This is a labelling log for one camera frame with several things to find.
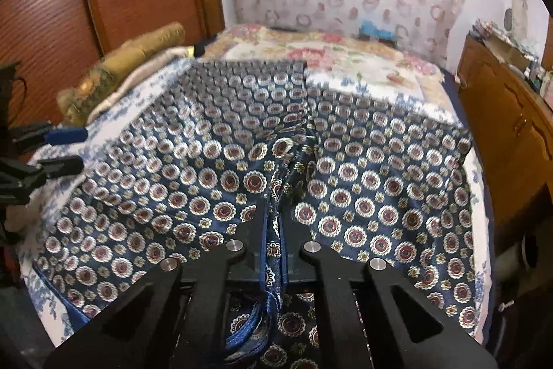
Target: bed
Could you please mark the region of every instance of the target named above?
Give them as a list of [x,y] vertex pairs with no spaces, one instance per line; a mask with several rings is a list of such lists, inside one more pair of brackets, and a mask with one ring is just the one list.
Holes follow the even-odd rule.
[[[456,127],[466,125],[451,76],[416,56],[378,43],[332,34],[296,34],[261,26],[236,26],[221,33],[206,49],[203,59],[305,60],[308,63],[308,86],[369,96],[443,124]],[[84,160],[85,173],[89,172],[121,131],[186,74],[193,64],[191,59],[173,60],[90,124],[87,142],[56,148],[45,146],[36,152],[31,161],[78,154]],[[471,275],[467,274],[468,281],[474,283],[471,299],[475,306],[471,312],[474,323],[470,334],[482,343],[486,339],[491,316],[488,314],[490,301],[493,299],[492,215],[482,167],[474,147],[466,155],[463,168],[470,188],[474,249]],[[26,239],[18,249],[21,273],[38,316],[56,346],[88,320],[87,314],[92,317],[99,311],[98,308],[75,310],[67,298],[60,296],[56,289],[60,287],[59,279],[56,281],[48,277],[47,268],[55,266],[55,262],[50,264],[41,253],[45,238],[56,228],[60,212],[85,177],[86,174],[83,174],[49,182],[34,193],[29,206],[20,212],[27,216],[29,222]],[[436,304],[440,302],[438,298],[431,300]],[[450,316],[458,316],[457,310],[449,313]]]

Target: floral bedspread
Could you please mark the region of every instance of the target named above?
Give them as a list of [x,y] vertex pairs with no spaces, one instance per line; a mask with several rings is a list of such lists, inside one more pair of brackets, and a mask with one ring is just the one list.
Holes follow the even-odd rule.
[[[190,61],[181,59],[173,61],[165,69],[138,86],[122,99],[116,106],[109,110],[89,126],[90,139],[86,143],[59,146],[52,148],[45,146],[33,157],[34,160],[62,156],[77,153],[84,158],[85,167],[90,169],[92,165],[104,154],[104,150],[115,140],[121,131],[131,123],[140,112],[150,105],[165,89],[170,86],[179,75],[182,75],[190,67]],[[372,93],[378,98],[378,91]],[[439,121],[457,123],[454,112],[436,107],[436,105],[404,96],[397,93],[383,93],[382,99],[391,101],[413,111],[418,111]],[[475,326],[472,335],[482,342],[482,329],[488,313],[488,297],[491,287],[488,246],[488,218],[483,207],[483,182],[482,171],[473,150],[465,158],[463,165],[467,174],[467,183],[470,187],[472,208],[472,238],[474,242],[474,261],[471,264],[470,277],[474,277]],[[72,179],[53,181],[35,192],[32,202],[28,207],[30,217],[34,218],[29,228],[27,239],[19,250],[21,269],[24,280],[31,294],[31,299],[37,309],[46,331],[53,343],[59,345],[67,339],[73,329],[67,315],[67,308],[60,299],[49,289],[44,279],[39,276],[32,267],[43,249],[43,235],[53,230],[60,219],[60,212],[75,187],[84,181],[84,176]]]
[[206,49],[205,58],[303,59],[308,83],[342,92],[431,102],[453,112],[433,63],[379,42],[327,33],[289,33],[259,25],[232,27]]

